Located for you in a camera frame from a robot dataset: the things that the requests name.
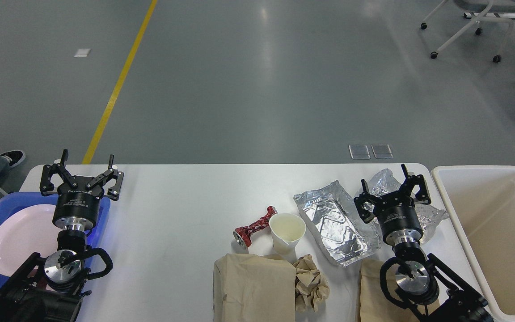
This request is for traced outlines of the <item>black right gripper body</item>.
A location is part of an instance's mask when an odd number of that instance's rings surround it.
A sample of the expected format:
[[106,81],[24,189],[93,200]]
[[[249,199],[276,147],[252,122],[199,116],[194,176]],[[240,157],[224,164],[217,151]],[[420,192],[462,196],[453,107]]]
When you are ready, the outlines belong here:
[[423,229],[415,210],[414,199],[409,192],[390,192],[378,197],[374,207],[383,241],[395,246],[402,242],[419,242]]

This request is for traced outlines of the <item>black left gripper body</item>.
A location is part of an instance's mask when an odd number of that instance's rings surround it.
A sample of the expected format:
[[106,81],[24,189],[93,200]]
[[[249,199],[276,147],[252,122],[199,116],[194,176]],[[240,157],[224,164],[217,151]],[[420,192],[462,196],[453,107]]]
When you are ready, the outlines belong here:
[[59,198],[55,207],[52,222],[60,229],[67,225],[82,224],[87,231],[97,225],[100,199],[104,196],[104,188],[95,186],[85,190],[86,184],[78,184],[71,188],[67,183],[59,186]]

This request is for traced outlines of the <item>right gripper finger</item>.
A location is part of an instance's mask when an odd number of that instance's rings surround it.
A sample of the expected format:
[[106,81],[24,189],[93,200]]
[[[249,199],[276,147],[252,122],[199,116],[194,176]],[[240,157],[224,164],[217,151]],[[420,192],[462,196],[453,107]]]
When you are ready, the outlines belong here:
[[416,204],[431,204],[426,181],[421,174],[409,173],[405,164],[401,165],[405,181],[399,188],[399,194],[403,197],[403,202],[410,206]]
[[368,184],[365,179],[361,179],[360,183],[362,185],[362,192],[354,198],[354,203],[356,206],[356,210],[359,214],[359,217],[365,224],[368,224],[375,218],[375,214],[372,210],[366,209],[365,205],[372,204],[374,209],[377,208],[379,204],[381,204],[381,199],[378,196],[374,196],[369,192]]

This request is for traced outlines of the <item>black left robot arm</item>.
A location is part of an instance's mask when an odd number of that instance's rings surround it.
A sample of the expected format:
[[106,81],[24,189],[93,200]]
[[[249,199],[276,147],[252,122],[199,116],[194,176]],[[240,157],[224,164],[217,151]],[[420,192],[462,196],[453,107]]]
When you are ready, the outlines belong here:
[[96,177],[72,175],[66,169],[67,149],[59,161],[45,165],[39,189],[42,196],[57,195],[52,224],[59,228],[58,246],[47,257],[32,253],[0,288],[0,322],[74,322],[89,280],[113,269],[108,253],[88,244],[100,228],[100,204],[118,200],[123,172],[109,156],[105,172]]

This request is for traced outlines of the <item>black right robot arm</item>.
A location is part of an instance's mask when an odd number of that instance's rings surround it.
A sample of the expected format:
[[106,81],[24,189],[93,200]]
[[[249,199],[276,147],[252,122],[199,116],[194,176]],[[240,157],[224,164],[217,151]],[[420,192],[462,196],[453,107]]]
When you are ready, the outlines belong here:
[[376,196],[362,179],[362,192],[354,198],[364,223],[378,221],[382,240],[394,257],[380,269],[384,297],[409,309],[421,322],[492,322],[488,301],[434,254],[425,254],[417,204],[430,204],[426,181],[401,165],[405,179],[398,190]]

